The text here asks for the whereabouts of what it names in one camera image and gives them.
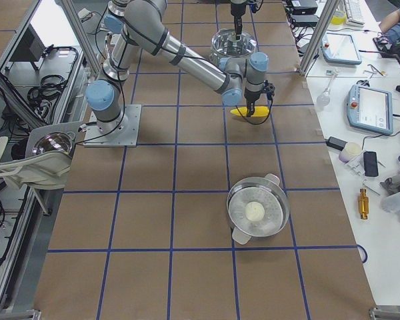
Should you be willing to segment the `person forearm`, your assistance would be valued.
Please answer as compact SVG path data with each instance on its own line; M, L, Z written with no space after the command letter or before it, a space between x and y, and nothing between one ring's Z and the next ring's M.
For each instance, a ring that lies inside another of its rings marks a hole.
M384 17L379 23L379 28L382 33L386 33L398 23L400 23L400 8Z

